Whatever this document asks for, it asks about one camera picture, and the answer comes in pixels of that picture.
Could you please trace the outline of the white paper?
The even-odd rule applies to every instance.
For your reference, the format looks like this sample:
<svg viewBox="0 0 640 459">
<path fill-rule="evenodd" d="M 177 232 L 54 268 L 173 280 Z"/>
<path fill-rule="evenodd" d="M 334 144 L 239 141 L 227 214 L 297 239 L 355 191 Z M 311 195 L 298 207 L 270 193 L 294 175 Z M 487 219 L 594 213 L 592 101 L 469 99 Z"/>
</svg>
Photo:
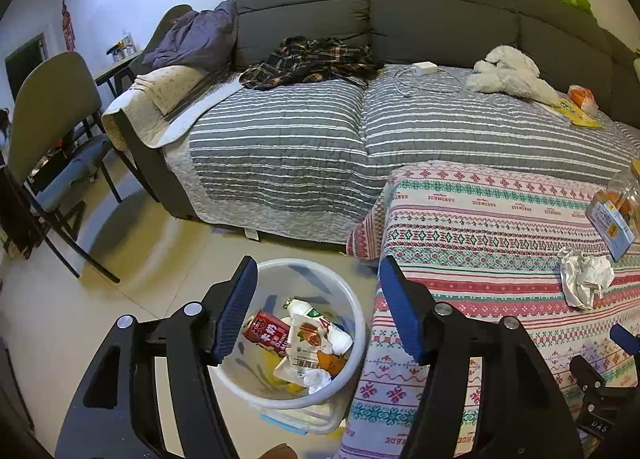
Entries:
<svg viewBox="0 0 640 459">
<path fill-rule="evenodd" d="M 615 278 L 611 261 L 601 255 L 594 257 L 582 250 L 562 248 L 559 272 L 565 302 L 572 309 L 589 311 L 594 301 L 602 300 Z"/>
</svg>

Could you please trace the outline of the light blue carton box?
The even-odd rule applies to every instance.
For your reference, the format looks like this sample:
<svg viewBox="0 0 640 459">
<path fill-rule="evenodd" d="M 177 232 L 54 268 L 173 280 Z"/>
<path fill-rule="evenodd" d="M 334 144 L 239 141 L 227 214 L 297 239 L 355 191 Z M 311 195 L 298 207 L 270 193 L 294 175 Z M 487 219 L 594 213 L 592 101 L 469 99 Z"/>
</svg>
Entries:
<svg viewBox="0 0 640 459">
<path fill-rule="evenodd" d="M 636 239 L 620 210 L 610 200 L 593 198 L 586 216 L 602 238 L 613 260 L 619 261 Z"/>
</svg>

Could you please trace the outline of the white plastic trash bin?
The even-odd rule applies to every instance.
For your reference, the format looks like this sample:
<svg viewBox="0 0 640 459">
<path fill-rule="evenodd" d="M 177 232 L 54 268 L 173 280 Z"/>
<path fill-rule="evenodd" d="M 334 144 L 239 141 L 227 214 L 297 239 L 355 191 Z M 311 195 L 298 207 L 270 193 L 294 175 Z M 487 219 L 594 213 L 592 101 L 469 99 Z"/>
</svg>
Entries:
<svg viewBox="0 0 640 459">
<path fill-rule="evenodd" d="M 311 261 L 265 261 L 234 349 L 215 375 L 262 419 L 329 434 L 346 416 L 366 336 L 360 303 L 340 275 Z"/>
</svg>

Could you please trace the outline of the glass jar with cork lid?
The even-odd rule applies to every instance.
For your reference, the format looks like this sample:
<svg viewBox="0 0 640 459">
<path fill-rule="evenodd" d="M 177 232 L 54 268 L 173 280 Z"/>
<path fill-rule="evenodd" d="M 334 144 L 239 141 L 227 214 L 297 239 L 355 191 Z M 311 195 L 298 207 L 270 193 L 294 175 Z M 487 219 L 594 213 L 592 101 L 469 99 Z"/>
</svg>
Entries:
<svg viewBox="0 0 640 459">
<path fill-rule="evenodd" d="M 633 159 L 626 170 L 616 173 L 604 189 L 592 198 L 592 204 L 611 203 L 620 213 L 634 237 L 639 237 L 639 160 Z"/>
</svg>

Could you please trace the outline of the red snack wrapper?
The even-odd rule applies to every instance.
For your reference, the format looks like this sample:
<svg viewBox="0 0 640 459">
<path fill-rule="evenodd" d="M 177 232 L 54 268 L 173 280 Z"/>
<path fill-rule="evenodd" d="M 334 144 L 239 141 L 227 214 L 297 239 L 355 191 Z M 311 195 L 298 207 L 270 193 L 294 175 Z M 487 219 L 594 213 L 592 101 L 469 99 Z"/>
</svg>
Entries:
<svg viewBox="0 0 640 459">
<path fill-rule="evenodd" d="M 290 325 L 277 316 L 258 311 L 244 323 L 242 335 L 250 343 L 260 346 L 279 357 L 286 355 Z"/>
</svg>

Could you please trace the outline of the orange snack bag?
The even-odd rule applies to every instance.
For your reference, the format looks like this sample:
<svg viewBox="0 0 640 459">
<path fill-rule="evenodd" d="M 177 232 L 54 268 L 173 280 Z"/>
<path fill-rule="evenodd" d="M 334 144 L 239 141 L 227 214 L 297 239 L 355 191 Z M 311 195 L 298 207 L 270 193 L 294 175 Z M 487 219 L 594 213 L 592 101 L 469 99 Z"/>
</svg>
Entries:
<svg viewBox="0 0 640 459">
<path fill-rule="evenodd" d="M 568 88 L 568 97 L 577 107 L 586 113 L 596 113 L 599 111 L 596 98 L 589 88 L 579 85 L 571 85 Z"/>
</svg>

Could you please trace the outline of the grey chair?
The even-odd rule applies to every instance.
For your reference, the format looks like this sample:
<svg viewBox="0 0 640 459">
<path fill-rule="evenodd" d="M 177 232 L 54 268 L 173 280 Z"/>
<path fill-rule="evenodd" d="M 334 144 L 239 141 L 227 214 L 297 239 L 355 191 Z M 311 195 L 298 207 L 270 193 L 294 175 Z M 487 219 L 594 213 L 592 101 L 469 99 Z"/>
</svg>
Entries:
<svg viewBox="0 0 640 459">
<path fill-rule="evenodd" d="M 116 148 L 104 133 L 94 135 L 91 125 L 101 123 L 102 102 L 87 63 L 78 52 L 62 52 L 35 67 L 22 84 L 15 99 L 9 139 L 8 172 L 11 182 L 20 187 L 42 219 L 42 225 L 54 231 L 86 263 L 112 283 L 120 279 L 100 264 L 77 243 L 77 229 L 60 212 L 66 194 L 74 182 L 102 173 L 118 203 L 122 197 L 104 164 L 113 151 L 142 186 L 148 185 L 126 154 Z M 42 192 L 35 194 L 27 184 L 30 172 L 54 145 L 73 135 L 81 124 L 87 142 L 72 152 L 64 170 Z"/>
<path fill-rule="evenodd" d="M 168 9 L 168 11 L 165 12 L 165 15 L 163 15 L 163 18 L 160 19 L 160 22 L 158 23 L 154 33 L 152 34 L 149 43 L 146 44 L 145 48 L 142 49 L 141 54 L 138 55 L 137 58 L 129 65 L 129 68 L 132 72 L 134 72 L 134 75 L 146 72 L 143 63 L 144 57 L 146 55 L 149 55 L 150 52 L 154 52 L 154 50 L 157 49 L 157 46 L 160 44 L 160 41 L 164 38 L 164 36 L 171 29 L 174 23 L 191 10 L 192 7 L 190 5 L 180 4 L 171 7 L 170 9 Z"/>
</svg>

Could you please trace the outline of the white plush toy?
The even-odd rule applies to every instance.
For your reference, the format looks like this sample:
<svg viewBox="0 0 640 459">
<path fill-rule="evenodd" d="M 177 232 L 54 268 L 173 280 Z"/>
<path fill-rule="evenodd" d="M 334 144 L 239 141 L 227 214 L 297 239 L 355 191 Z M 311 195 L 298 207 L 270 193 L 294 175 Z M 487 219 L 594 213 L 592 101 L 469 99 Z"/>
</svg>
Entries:
<svg viewBox="0 0 640 459">
<path fill-rule="evenodd" d="M 478 60 L 465 88 L 476 93 L 503 93 L 548 106 L 560 103 L 558 92 L 540 77 L 535 61 L 509 45 L 497 46 Z"/>
</svg>

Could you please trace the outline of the grey striped quilt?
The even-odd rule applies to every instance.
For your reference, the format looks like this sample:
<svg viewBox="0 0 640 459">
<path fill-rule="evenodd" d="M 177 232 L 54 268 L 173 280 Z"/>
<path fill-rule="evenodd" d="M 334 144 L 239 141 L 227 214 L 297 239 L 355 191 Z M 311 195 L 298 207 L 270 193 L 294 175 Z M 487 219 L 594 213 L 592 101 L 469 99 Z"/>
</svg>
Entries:
<svg viewBox="0 0 640 459">
<path fill-rule="evenodd" d="M 574 126 L 540 104 L 465 88 L 468 71 L 383 68 L 342 80 L 242 88 L 164 150 L 196 217 L 212 225 L 343 243 L 396 168 L 480 164 L 603 185 L 639 154 L 604 114 Z"/>
</svg>

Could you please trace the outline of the dark grey sofa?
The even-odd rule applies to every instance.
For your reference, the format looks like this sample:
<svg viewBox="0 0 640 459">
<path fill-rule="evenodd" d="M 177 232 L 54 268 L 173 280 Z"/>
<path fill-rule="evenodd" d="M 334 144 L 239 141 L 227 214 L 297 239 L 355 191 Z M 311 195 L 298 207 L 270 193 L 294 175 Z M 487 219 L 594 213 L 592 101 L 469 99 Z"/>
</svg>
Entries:
<svg viewBox="0 0 640 459">
<path fill-rule="evenodd" d="M 509 45 L 532 58 L 541 78 L 559 92 L 574 84 L 589 88 L 599 106 L 597 117 L 606 115 L 639 140 L 636 54 L 590 15 L 557 0 L 236 0 L 236 9 L 234 72 L 265 60 L 291 36 L 336 37 L 349 46 L 369 46 L 383 68 L 401 66 L 415 78 L 427 76 L 412 73 L 415 62 L 431 61 L 438 72 L 458 68 L 469 75 L 491 49 Z M 230 78 L 168 115 L 129 89 L 104 112 L 108 135 L 132 154 L 171 216 L 199 220 L 165 162 L 165 148 L 242 88 Z"/>
</svg>

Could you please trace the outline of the white power adapter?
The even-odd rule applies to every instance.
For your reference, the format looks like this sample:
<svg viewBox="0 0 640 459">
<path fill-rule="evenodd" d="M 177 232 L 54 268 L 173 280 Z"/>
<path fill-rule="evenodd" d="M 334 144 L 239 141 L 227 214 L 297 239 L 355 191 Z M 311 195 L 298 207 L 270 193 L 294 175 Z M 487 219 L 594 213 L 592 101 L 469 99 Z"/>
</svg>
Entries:
<svg viewBox="0 0 640 459">
<path fill-rule="evenodd" d="M 414 75 L 429 75 L 438 72 L 438 66 L 431 61 L 415 62 L 411 65 L 411 71 Z"/>
</svg>

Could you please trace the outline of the cream floral pillow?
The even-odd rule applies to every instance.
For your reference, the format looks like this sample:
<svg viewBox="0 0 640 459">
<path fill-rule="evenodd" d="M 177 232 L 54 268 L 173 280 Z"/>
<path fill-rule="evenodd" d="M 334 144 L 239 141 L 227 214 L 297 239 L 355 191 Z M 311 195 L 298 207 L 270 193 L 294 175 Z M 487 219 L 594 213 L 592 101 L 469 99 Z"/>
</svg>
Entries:
<svg viewBox="0 0 640 459">
<path fill-rule="evenodd" d="M 139 74 L 131 87 L 149 98 L 162 115 L 168 115 L 206 75 L 203 69 L 168 66 Z"/>
</svg>

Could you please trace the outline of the small side table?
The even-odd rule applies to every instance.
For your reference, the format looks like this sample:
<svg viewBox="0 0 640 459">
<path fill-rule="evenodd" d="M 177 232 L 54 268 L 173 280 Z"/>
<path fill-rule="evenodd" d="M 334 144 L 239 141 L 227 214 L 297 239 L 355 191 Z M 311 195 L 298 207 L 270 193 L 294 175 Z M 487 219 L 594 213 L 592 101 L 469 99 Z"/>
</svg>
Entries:
<svg viewBox="0 0 640 459">
<path fill-rule="evenodd" d="M 93 77 L 94 83 L 96 83 L 98 87 L 106 84 L 114 98 L 122 95 L 125 90 L 124 82 L 127 81 L 129 84 L 134 83 L 136 75 L 131 65 L 137 61 L 140 55 L 141 52 L 135 52 L 123 60 L 115 62 L 111 67 L 95 75 Z"/>
</svg>

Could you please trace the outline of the purple jacket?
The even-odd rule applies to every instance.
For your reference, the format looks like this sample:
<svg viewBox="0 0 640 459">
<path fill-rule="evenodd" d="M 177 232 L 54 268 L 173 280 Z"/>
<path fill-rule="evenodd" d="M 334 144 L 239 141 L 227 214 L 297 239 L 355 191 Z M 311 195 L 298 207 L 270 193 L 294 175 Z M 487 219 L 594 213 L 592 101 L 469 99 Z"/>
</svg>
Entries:
<svg viewBox="0 0 640 459">
<path fill-rule="evenodd" d="M 160 42 L 142 58 L 144 71 L 186 66 L 209 73 L 226 70 L 238 34 L 235 0 L 214 9 L 189 10 L 177 18 Z"/>
</svg>

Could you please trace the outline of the dark plaid shirt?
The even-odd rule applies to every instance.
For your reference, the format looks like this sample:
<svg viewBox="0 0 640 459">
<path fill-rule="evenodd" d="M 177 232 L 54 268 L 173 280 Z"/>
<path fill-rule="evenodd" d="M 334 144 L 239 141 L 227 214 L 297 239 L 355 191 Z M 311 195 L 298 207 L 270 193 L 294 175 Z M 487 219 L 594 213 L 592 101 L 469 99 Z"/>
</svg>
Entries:
<svg viewBox="0 0 640 459">
<path fill-rule="evenodd" d="M 369 46 L 349 46 L 336 37 L 296 36 L 286 38 L 265 60 L 248 67 L 239 81 L 254 90 L 330 80 L 363 85 L 383 66 Z"/>
</svg>

